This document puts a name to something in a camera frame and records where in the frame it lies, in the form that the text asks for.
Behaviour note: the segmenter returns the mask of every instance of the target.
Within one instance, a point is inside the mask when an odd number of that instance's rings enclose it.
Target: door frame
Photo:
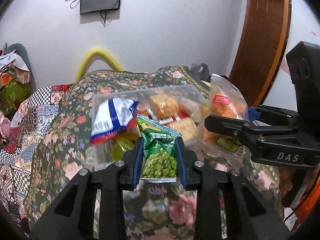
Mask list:
[[[242,35],[239,43],[239,48],[238,52],[236,55],[235,62],[233,64],[231,73],[230,73],[230,80],[232,79],[234,73],[235,73],[235,68],[238,63],[240,54],[241,54],[241,49],[244,44],[244,37],[248,28],[248,21],[249,21],[249,12],[250,12],[250,4],[251,0],[247,0],[247,8],[246,8],[246,13],[245,13],[245,18],[244,18],[244,26],[242,30]],[[290,30],[290,24],[291,24],[291,0],[284,0],[284,12],[283,12],[283,22],[282,22],[282,29],[281,29],[281,34],[280,34],[280,41],[278,45],[278,49],[275,55],[275,59],[273,60],[271,69],[269,71],[268,77],[266,79],[266,82],[264,83],[261,92],[258,95],[258,98],[255,100],[253,106],[258,106],[261,102],[264,101],[266,98],[273,81],[276,77],[276,74],[278,73],[278,70],[280,68],[282,58],[284,56],[284,51],[287,46],[287,41],[288,41],[288,36],[289,36],[289,30]]]

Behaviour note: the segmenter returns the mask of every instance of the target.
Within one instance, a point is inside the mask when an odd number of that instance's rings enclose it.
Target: cable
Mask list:
[[[309,190],[307,196],[301,201],[301,203],[299,203],[299,205],[295,208],[295,210],[298,210],[298,208],[301,207],[301,205],[305,202],[305,200],[310,196],[311,192],[313,191],[313,189],[316,187],[317,183],[318,183],[318,179],[320,177],[320,170],[318,171],[318,174],[316,176],[316,180],[315,182],[313,183],[311,189]],[[288,218],[290,218],[292,215],[294,214],[294,211],[289,215],[287,216],[285,219],[284,219],[284,223],[287,221]]]
[[[110,10],[100,12],[100,16],[103,20],[104,25],[106,25],[107,17],[110,14],[111,10],[114,9],[114,7],[119,3],[119,1],[120,1],[120,5],[121,5],[122,0],[117,0],[117,2],[113,5],[113,7]]]
[[[74,2],[76,2],[76,1],[78,1],[77,4],[76,4],[75,6],[72,6],[72,4],[73,4]],[[74,0],[72,3],[70,3],[70,8],[71,8],[71,9],[76,8],[76,7],[79,5],[80,1],[81,1],[81,0]]]

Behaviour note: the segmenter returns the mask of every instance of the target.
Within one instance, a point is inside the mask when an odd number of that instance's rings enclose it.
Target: metal screw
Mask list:
[[[123,160],[116,161],[116,166],[117,167],[122,167],[123,165],[124,165],[124,161]]]
[[[79,174],[80,174],[81,176],[85,176],[85,175],[88,174],[88,170],[87,170],[87,169],[81,169],[81,170],[79,171]]]
[[[233,176],[239,176],[241,174],[241,172],[238,169],[233,169],[233,170],[231,170],[231,174]]]
[[[203,161],[196,161],[195,166],[197,166],[198,168],[201,168],[204,166],[204,162]]]

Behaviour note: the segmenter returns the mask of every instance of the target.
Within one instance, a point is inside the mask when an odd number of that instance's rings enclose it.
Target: floral blanket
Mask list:
[[[45,212],[52,200],[82,168],[93,171],[91,107],[94,93],[110,93],[144,88],[194,85],[206,98],[209,88],[195,81],[184,67],[170,66],[156,73],[129,73],[100,70],[87,73],[59,102],[59,114],[35,150],[31,182],[24,201],[30,227]],[[206,160],[228,170],[223,160]],[[272,167],[250,161],[243,172],[276,208],[279,203],[278,179]],[[127,236],[134,239],[191,240],[196,214],[196,192],[183,190],[179,183],[140,182],[133,192],[124,193]],[[99,229],[99,208],[94,231]],[[226,237],[225,223],[222,235]]]

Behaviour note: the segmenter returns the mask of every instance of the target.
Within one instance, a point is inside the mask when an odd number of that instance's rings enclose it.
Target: yellow pipe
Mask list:
[[[119,63],[114,59],[114,57],[110,55],[109,52],[101,48],[93,48],[88,52],[88,54],[85,56],[84,60],[82,61],[76,76],[76,82],[79,81],[80,78],[87,72],[89,68],[88,63],[91,60],[91,58],[95,55],[99,55],[103,57],[113,70],[124,71],[124,69],[119,65]]]

